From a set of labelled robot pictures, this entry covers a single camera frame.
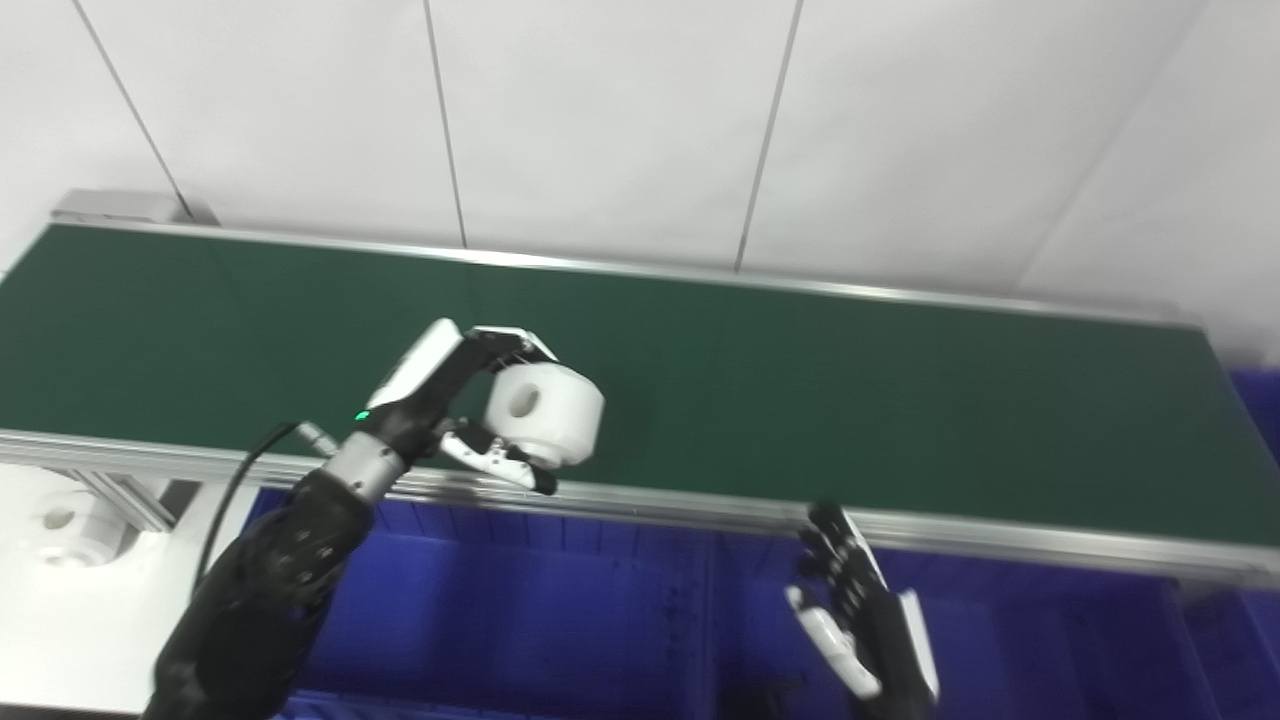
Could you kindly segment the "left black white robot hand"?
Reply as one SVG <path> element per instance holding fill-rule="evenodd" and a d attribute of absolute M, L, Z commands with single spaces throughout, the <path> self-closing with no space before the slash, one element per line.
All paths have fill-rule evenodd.
<path fill-rule="evenodd" d="M 357 429 L 394 454 L 404 470 L 443 452 L 475 471 L 552 496 L 558 489 L 553 473 L 513 439 L 449 416 L 474 377 L 548 363 L 558 359 L 532 332 L 498 325 L 461 331 L 439 318 L 374 391 L 355 419 Z"/>

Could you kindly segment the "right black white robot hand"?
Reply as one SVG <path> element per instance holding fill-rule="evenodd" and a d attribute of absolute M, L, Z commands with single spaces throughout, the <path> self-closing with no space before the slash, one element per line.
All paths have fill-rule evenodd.
<path fill-rule="evenodd" d="M 864 719 L 933 719 L 940 675 L 915 591 L 892 591 L 852 515 L 812 503 L 797 533 L 797 571 L 822 582 L 828 603 L 803 585 L 783 596 L 800 628 Z"/>

